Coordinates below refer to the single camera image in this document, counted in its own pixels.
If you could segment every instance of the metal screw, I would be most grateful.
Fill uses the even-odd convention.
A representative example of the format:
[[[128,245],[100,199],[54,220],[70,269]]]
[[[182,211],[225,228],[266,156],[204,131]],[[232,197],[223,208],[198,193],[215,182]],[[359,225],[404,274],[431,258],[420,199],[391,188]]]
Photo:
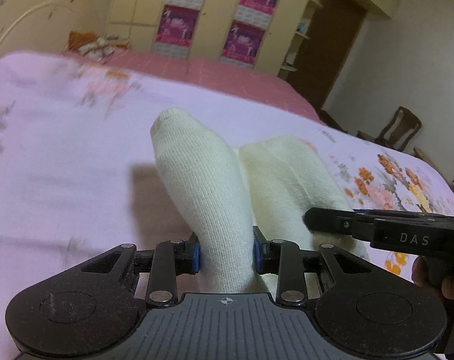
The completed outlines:
[[[159,302],[159,303],[168,302],[172,298],[173,298],[173,295],[169,291],[163,291],[163,290],[153,291],[150,294],[150,299],[153,300],[154,302]]]
[[[282,295],[280,295],[280,297],[286,302],[297,303],[303,300],[304,295],[300,291],[288,290],[282,292]]]

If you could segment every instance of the floral bedspread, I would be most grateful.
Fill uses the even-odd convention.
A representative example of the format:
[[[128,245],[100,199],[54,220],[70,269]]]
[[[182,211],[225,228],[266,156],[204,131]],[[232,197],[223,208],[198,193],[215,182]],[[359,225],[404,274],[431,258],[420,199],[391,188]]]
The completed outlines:
[[[454,194],[440,174],[413,156],[318,127],[315,150],[353,209],[432,212],[454,216]],[[414,256],[375,251],[372,262],[410,279]]]
[[[45,63],[43,90],[55,89],[56,96],[65,96],[69,101],[76,98],[75,107],[104,109],[108,119],[125,107],[126,99],[145,96],[148,76],[138,73],[103,67],[96,64],[81,64],[73,60],[53,59],[36,56]],[[21,61],[30,60],[17,56],[17,69],[23,68]],[[34,87],[34,79],[19,78],[7,71],[12,84],[22,90]],[[162,97],[162,106],[170,101]],[[5,128],[5,118],[15,102],[0,104],[0,132]],[[303,119],[301,137],[322,159],[330,174],[353,209],[384,209],[417,212],[434,212],[454,215],[454,194],[443,178],[427,163],[413,156],[380,147],[351,135]],[[270,126],[274,133],[275,126]],[[0,139],[0,153],[3,151]],[[412,256],[369,249],[373,263],[410,279]]]

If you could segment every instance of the wooden door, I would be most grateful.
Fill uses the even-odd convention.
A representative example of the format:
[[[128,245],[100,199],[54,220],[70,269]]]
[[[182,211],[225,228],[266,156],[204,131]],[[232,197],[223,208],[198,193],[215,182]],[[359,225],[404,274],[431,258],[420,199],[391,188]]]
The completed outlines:
[[[322,108],[362,25],[366,11],[352,0],[321,0],[287,82],[315,109]]]

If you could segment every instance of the crosshair marking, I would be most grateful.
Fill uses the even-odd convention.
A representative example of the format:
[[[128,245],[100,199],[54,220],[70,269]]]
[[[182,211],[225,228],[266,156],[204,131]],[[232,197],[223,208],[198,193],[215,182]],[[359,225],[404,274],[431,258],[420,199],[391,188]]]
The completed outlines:
[[[229,297],[225,297],[220,299],[219,302],[222,302],[224,305],[228,306],[230,303],[235,302],[235,300]]]

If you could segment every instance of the chair backrest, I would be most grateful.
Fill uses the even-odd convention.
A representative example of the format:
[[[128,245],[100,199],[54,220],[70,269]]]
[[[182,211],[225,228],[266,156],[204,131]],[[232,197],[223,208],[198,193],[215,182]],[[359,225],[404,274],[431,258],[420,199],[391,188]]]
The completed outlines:
[[[387,139],[385,137],[387,131],[389,131],[394,126],[394,124],[397,122],[399,118],[400,118],[399,124],[392,131],[390,137]],[[390,123],[387,126],[385,126],[385,128],[380,132],[379,138],[377,138],[377,140],[380,142],[384,142],[387,144],[387,146],[393,148],[394,145],[396,145],[406,133],[412,130],[410,135],[407,136],[407,138],[405,138],[404,142],[397,149],[398,151],[402,152],[404,151],[410,140],[413,138],[413,136],[420,130],[421,127],[422,122],[417,116],[415,116],[409,109],[405,107],[399,107],[396,110],[395,115],[393,116]]]

